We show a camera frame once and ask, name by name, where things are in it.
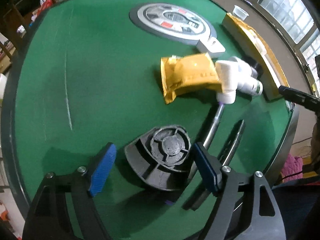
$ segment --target blue gripper pad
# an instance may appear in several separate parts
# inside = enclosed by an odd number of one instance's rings
[[[211,156],[202,143],[194,143],[190,154],[194,156],[195,163],[202,177],[202,182],[207,190],[216,193],[220,190],[222,174],[219,160]]]
[[[90,162],[87,176],[89,179],[88,192],[91,197],[94,197],[102,191],[104,183],[115,162],[116,154],[116,146],[113,143],[108,143]]]

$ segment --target yellow snack bag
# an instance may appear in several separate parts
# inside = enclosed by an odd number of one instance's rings
[[[203,88],[222,92],[221,81],[207,53],[183,58],[162,57],[161,79],[166,104],[178,95]]]

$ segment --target white container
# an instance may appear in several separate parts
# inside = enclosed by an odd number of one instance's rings
[[[3,99],[5,85],[7,84],[7,77],[0,73],[0,100]]]
[[[217,100],[223,104],[233,104],[238,87],[238,63],[228,60],[217,60],[216,71],[221,80],[223,93],[217,93]]]
[[[259,80],[256,80],[251,76],[244,75],[243,73],[239,73],[237,89],[247,95],[259,96],[262,94],[263,85]]]
[[[243,73],[244,75],[251,76],[257,79],[258,77],[257,71],[244,60],[236,56],[232,56],[228,60],[237,62],[239,64],[239,72]]]
[[[240,18],[243,21],[246,19],[247,16],[249,16],[249,14],[245,10],[241,9],[237,5],[235,5],[235,8],[233,9],[232,15]]]

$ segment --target cable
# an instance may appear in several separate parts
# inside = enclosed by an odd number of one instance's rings
[[[284,180],[284,179],[290,178],[290,177],[295,176],[295,175],[299,175],[299,174],[301,174],[301,173],[302,173],[302,171],[299,171],[299,172],[297,172],[297,173],[294,173],[294,174],[285,176],[285,177],[283,177],[283,178],[281,178],[281,179],[278,179],[275,184],[278,184],[279,182],[281,182],[281,181]]]
[[[303,139],[303,140],[301,140],[301,141],[295,142],[295,143],[293,143],[292,145],[297,144],[297,143],[300,143],[300,142],[304,142],[304,141],[309,140],[309,139],[311,139],[311,138],[312,138],[312,136],[309,137],[309,138]]]

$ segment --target plastic cup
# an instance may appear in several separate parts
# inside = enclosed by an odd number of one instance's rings
[[[243,21],[246,19],[247,16],[249,16],[249,14],[245,10],[241,9],[237,5],[235,5],[235,8],[233,9],[232,15],[240,18]]]

